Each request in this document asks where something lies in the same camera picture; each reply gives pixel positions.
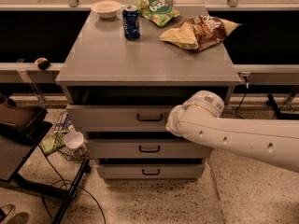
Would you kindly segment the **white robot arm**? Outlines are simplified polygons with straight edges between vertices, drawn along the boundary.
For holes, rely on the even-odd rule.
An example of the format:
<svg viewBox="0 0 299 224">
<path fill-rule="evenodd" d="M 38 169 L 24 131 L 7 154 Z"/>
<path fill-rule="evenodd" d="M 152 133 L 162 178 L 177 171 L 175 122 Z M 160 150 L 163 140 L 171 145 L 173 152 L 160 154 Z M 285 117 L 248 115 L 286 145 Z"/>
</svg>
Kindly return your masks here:
<svg viewBox="0 0 299 224">
<path fill-rule="evenodd" d="M 227 119 L 224 102 L 199 91 L 171 110 L 166 129 L 199 145 L 299 172 L 299 122 L 283 119 Z"/>
</svg>

